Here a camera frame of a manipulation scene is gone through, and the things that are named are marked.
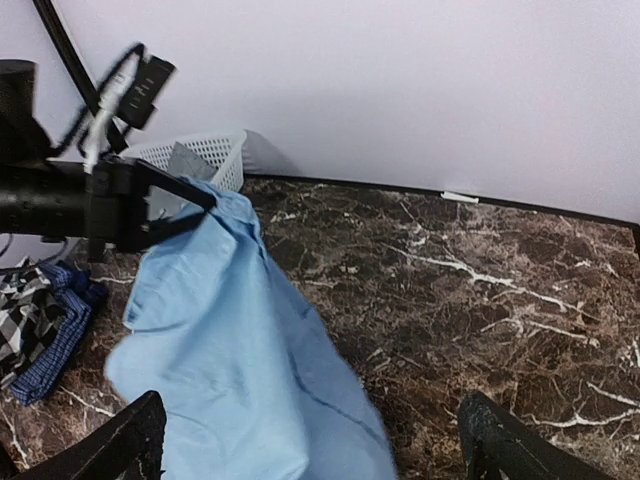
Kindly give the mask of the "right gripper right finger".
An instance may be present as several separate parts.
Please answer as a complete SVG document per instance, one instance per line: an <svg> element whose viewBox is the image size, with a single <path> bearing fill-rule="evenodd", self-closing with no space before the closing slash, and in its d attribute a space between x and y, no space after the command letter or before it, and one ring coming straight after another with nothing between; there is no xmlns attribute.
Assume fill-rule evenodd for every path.
<svg viewBox="0 0 640 480"><path fill-rule="evenodd" d="M550 444L480 391L465 395L457 416L468 479L609 477Z"/></svg>

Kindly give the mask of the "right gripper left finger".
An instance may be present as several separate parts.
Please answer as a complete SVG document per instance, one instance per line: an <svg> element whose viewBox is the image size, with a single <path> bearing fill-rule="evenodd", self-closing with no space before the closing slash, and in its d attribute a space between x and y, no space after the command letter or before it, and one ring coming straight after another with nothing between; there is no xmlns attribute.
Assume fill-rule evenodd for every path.
<svg viewBox="0 0 640 480"><path fill-rule="evenodd" d="M147 391L91 435L11 479L159 479L166 412L161 396Z"/></svg>

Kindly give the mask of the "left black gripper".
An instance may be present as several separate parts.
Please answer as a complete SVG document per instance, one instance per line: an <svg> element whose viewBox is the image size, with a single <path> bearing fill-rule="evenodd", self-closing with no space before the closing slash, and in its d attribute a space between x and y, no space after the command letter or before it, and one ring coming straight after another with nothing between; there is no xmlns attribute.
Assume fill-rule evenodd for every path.
<svg viewBox="0 0 640 480"><path fill-rule="evenodd" d="M90 262L101 262L108 244L120 252L136 253L196 229L206 213L177 219L147 221L145 197L152 187L176 195L203 209L216 206L214 195L152 164L133 158L108 156L85 175L84 235Z"/></svg>

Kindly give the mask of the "light blue long sleeve shirt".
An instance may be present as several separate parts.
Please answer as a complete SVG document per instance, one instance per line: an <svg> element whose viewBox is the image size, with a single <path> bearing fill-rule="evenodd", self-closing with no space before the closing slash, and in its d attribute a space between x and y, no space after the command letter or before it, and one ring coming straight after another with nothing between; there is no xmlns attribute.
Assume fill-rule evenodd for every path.
<svg viewBox="0 0 640 480"><path fill-rule="evenodd" d="M168 479L393 479L377 409L269 255L251 202L214 194L194 231L143 258L105 374L157 391Z"/></svg>

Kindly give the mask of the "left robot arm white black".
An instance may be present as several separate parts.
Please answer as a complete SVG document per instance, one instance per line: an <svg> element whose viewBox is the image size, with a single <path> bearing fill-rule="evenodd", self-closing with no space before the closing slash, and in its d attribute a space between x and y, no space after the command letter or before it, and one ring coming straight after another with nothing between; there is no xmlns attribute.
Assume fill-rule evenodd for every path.
<svg viewBox="0 0 640 480"><path fill-rule="evenodd" d="M137 253L197 228L214 195L136 158L107 155L92 172L50 160L50 140L32 115L35 63L1 63L1 231L48 240L85 238L101 260L114 245ZM149 220L147 197L158 187L195 205L177 220Z"/></svg>

